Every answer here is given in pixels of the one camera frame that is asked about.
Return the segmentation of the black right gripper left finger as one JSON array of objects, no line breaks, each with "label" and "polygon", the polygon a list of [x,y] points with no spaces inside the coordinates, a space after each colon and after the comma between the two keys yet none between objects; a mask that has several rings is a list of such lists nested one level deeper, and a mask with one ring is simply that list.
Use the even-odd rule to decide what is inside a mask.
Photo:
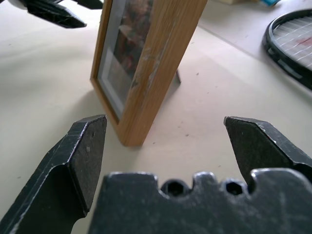
[{"label": "black right gripper left finger", "polygon": [[0,234],[71,234],[93,204],[106,127],[105,115],[73,123],[43,157],[0,221]]}]

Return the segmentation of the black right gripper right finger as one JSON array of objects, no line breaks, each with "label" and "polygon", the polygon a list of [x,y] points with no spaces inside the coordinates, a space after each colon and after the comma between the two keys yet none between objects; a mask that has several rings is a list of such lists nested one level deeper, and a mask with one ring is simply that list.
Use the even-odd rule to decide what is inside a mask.
[{"label": "black right gripper right finger", "polygon": [[225,117],[224,125],[246,182],[251,182],[253,169],[289,168],[300,172],[312,183],[312,158],[269,122]]}]

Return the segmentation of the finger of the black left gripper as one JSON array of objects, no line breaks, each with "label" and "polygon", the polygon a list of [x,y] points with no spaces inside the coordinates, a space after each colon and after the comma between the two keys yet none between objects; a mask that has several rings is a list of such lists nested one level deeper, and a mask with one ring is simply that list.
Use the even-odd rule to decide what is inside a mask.
[{"label": "finger of the black left gripper", "polygon": [[86,27],[87,24],[68,8],[53,1],[26,1],[29,14],[66,29]]},{"label": "finger of the black left gripper", "polygon": [[[64,0],[52,0],[52,8],[55,9],[66,9],[65,6],[60,5]],[[78,5],[85,7],[90,10],[100,10],[103,7],[101,0],[71,0],[76,2]]]}]

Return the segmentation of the wooden picture frame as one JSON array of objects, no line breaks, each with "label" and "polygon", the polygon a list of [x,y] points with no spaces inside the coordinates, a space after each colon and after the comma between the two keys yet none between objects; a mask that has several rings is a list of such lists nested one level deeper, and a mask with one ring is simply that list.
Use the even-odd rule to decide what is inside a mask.
[{"label": "wooden picture frame", "polygon": [[119,141],[141,146],[208,0],[104,0],[90,81]]}]

